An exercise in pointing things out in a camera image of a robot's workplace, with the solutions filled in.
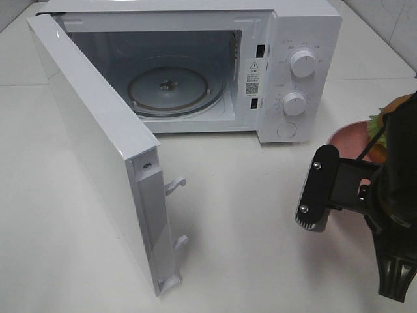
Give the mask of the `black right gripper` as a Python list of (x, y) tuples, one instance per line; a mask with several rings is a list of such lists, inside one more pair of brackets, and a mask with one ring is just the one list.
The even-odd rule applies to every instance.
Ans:
[(383, 126), (367, 152), (385, 133), (386, 161), (375, 180), (377, 212), (384, 218), (373, 236), (379, 270), (379, 295), (404, 299), (416, 276), (416, 95), (383, 115)]

